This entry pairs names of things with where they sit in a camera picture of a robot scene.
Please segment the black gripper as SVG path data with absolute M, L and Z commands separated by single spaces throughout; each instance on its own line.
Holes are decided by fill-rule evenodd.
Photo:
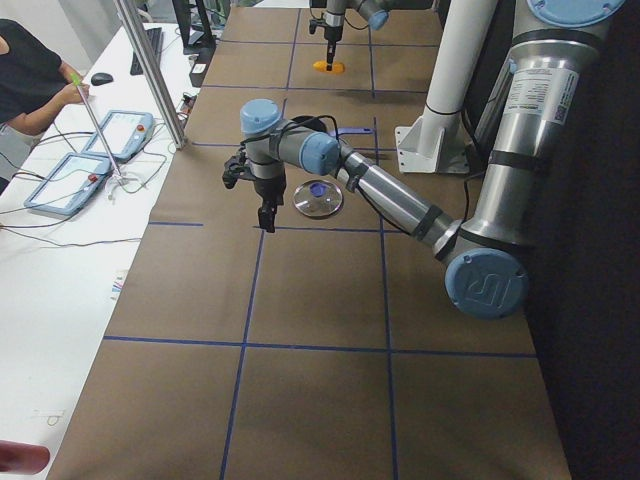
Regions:
M 268 233 L 274 233 L 277 208 L 284 204 L 286 176 L 280 175 L 269 179 L 258 178 L 254 181 L 254 189 L 263 200 L 263 204 L 258 210 L 260 228 Z
M 341 27 L 326 26 L 325 40 L 327 41 L 326 62 L 334 63 L 337 44 L 341 40 Z

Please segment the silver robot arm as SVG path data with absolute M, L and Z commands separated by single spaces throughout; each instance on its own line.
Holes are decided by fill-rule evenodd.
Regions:
M 566 122 L 580 74 L 600 55 L 611 21 L 626 1 L 511 1 L 513 37 L 481 120 L 497 121 L 475 213 L 453 220 L 439 207 L 371 163 L 334 133 L 307 128 L 309 121 L 284 119 L 268 99 L 240 110 L 243 140 L 224 164 L 222 180 L 232 189 L 250 181 L 262 198 L 260 228 L 273 233 L 284 204 L 285 164 L 342 181 L 396 228 L 433 247 L 446 265 L 451 302 L 478 318 L 511 315 L 525 300 L 529 277 L 524 261 L 530 207 L 549 171 L 551 154 Z M 373 29 L 405 1 L 326 1 L 321 18 L 327 72 L 334 72 L 337 42 L 347 9 Z M 412 126 L 396 127 L 403 173 L 468 173 L 459 133 L 463 104 L 499 1 L 451 1 L 425 107 Z
M 404 1 L 404 0 L 328 0 L 310 1 L 311 18 L 308 23 L 310 35 L 317 29 L 323 31 L 323 38 L 327 43 L 326 59 L 317 61 L 313 68 L 323 73 L 342 73 L 345 69 L 341 62 L 335 61 L 336 48 L 342 40 L 344 24 L 347 23 L 356 30 L 381 29 L 388 21 L 393 10 L 427 10 L 433 6 L 433 1 Z M 352 10 L 364 21 L 363 27 L 353 26 L 347 19 L 347 11 Z

